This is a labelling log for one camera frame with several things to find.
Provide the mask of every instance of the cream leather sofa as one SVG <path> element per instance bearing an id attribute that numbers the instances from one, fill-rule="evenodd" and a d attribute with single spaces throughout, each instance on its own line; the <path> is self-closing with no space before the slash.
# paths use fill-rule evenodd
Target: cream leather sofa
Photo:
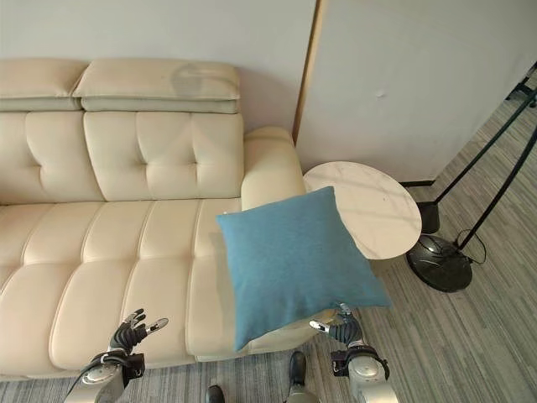
<path id="1" fill-rule="evenodd" d="M 232 67 L 2 60 L 0 111 L 0 379 L 75 374 L 139 307 L 169 318 L 139 349 L 149 368 L 313 335 L 297 322 L 233 351 L 215 215 L 305 189 L 283 129 L 243 135 Z"/>

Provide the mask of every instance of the round side table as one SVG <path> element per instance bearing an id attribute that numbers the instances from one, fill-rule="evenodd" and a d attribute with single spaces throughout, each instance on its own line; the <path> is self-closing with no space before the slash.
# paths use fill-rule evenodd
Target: round side table
<path id="1" fill-rule="evenodd" d="M 304 175 L 307 191 L 334 186 L 337 210 L 368 259 L 390 259 L 411 249 L 421 233 L 412 196 L 380 170 L 354 162 L 328 162 Z"/>

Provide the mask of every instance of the robotic arm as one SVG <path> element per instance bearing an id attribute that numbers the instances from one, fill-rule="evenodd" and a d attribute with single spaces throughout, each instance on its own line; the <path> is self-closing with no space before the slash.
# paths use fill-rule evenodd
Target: robotic arm
<path id="1" fill-rule="evenodd" d="M 65 403 L 113 403 L 131 379 L 143 376 L 143 354 L 132 354 L 133 347 L 149 334 L 168 324 L 167 318 L 146 326 L 138 309 L 119 325 L 105 353 L 96 355 L 71 386 Z"/>
<path id="2" fill-rule="evenodd" d="M 340 305 L 338 315 L 342 323 L 335 326 L 310 322 L 314 329 L 347 345 L 347 350 L 331 353 L 334 376 L 349 378 L 351 393 L 358 403 L 399 403 L 387 382 L 388 361 L 381 359 L 377 351 L 365 343 L 360 324 L 346 304 Z"/>

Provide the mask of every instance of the sofa headrest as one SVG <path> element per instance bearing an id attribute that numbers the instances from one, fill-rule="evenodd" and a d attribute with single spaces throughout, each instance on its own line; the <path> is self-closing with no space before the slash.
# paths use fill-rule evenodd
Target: sofa headrest
<path id="1" fill-rule="evenodd" d="M 66 59 L 0 60 L 0 111 L 72 111 L 72 96 L 88 63 Z"/>
<path id="2" fill-rule="evenodd" d="M 87 111 L 237 113 L 237 71 L 223 63 L 173 59 L 100 59 L 74 96 Z"/>

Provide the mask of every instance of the gray carpet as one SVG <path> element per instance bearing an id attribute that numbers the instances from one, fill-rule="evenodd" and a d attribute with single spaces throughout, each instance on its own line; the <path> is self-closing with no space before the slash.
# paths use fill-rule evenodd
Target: gray carpet
<path id="1" fill-rule="evenodd" d="M 455 177 L 520 104 L 504 102 L 430 188 L 412 189 L 429 200 Z M 469 228 L 510 172 L 537 124 L 528 109 L 498 146 L 441 203 L 440 235 Z M 537 150 L 529 157 L 479 235 L 487 262 L 474 265 L 464 291 L 443 294 L 420 282 L 404 258 L 374 264 L 391 295 L 391 310 L 361 311 L 368 341 L 385 356 L 401 402 L 537 401 Z M 482 257 L 472 241 L 467 254 Z M 309 388 L 324 402 L 350 402 L 347 383 L 331 376 L 329 352 L 339 345 L 320 335 L 304 346 Z M 130 384 L 121 402 L 201 402 L 218 383 L 227 400 L 279 402 L 288 388 L 290 352 L 157 369 Z M 70 379 L 0 383 L 1 402 L 60 402 Z"/>

